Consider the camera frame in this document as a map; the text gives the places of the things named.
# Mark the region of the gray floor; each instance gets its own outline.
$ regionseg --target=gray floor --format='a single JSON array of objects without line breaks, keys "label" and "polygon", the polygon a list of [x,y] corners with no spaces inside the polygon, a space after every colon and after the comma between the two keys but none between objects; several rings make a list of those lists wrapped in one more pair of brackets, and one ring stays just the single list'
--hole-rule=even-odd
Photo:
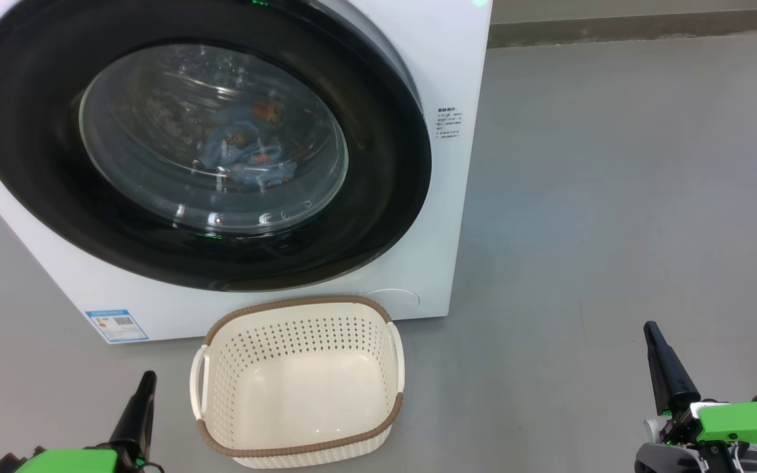
[{"label": "gray floor", "polygon": [[[654,319],[757,393],[757,36],[490,51],[450,317],[400,324],[405,407],[324,472],[631,471]],[[199,340],[107,346],[0,221],[0,456],[105,440],[145,369],[152,457],[241,467],[187,401]]]}]

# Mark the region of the white washing machine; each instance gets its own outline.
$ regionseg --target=white washing machine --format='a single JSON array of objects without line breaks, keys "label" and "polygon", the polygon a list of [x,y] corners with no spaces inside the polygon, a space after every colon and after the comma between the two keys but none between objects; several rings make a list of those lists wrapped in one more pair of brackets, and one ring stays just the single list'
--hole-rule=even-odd
[{"label": "white washing machine", "polygon": [[0,214],[107,342],[447,315],[488,0],[0,0]]}]

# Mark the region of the white plastic basket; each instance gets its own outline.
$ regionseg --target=white plastic basket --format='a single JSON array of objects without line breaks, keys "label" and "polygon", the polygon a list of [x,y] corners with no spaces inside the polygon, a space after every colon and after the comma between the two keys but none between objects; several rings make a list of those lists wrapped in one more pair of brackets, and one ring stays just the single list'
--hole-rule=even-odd
[{"label": "white plastic basket", "polygon": [[399,332],[380,305],[355,296],[232,312],[207,334],[189,378],[206,443],[252,468],[369,454],[390,433],[404,388]]}]

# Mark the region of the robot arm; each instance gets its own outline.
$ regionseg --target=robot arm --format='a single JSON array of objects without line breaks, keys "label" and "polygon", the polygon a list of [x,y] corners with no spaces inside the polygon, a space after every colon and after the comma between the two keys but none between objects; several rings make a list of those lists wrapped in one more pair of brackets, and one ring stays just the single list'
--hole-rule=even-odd
[{"label": "robot arm", "polygon": [[700,401],[700,393],[654,321],[644,324],[656,413],[636,473],[757,472],[757,396],[752,402]]},{"label": "robot arm", "polygon": [[8,454],[0,460],[0,473],[140,473],[150,463],[150,432],[154,424],[156,373],[145,371],[139,389],[108,442],[86,449],[34,449],[30,458]]}]

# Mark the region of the black door rim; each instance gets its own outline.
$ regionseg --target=black door rim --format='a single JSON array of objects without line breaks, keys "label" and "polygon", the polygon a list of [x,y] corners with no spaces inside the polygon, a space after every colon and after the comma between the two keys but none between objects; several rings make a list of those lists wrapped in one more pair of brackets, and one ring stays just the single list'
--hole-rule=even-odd
[{"label": "black door rim", "polygon": [[[282,233],[202,235],[109,185],[72,107],[114,60],[166,44],[252,54],[303,81],[350,151],[336,198]],[[343,275],[396,244],[423,206],[430,145],[384,54],[303,0],[25,0],[0,20],[0,180],[58,235],[121,269],[207,290],[282,290]]]}]

